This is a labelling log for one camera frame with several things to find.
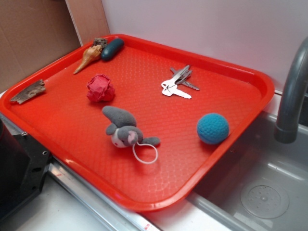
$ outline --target gray plush bunny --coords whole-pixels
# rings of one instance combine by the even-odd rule
[[[143,133],[136,127],[136,119],[130,112],[117,107],[105,106],[103,114],[111,121],[111,125],[106,129],[106,134],[112,136],[111,141],[116,147],[130,147],[137,142],[153,146],[160,143],[158,137],[143,138]]]

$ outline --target metal strip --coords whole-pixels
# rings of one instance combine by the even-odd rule
[[[159,231],[141,215],[121,208],[58,161],[50,164],[50,175],[111,231]]]

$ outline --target sink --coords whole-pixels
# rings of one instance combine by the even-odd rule
[[[283,144],[274,139],[275,121],[262,112],[188,200],[234,230],[307,230],[308,128]]]

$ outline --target knitted ball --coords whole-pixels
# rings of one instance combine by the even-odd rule
[[[199,138],[207,144],[218,144],[229,134],[229,124],[225,117],[217,113],[203,116],[197,124]]]

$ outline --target crumpled tissue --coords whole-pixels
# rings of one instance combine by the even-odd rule
[[[87,98],[92,102],[111,101],[115,96],[115,88],[111,80],[104,74],[97,74],[87,84]]]

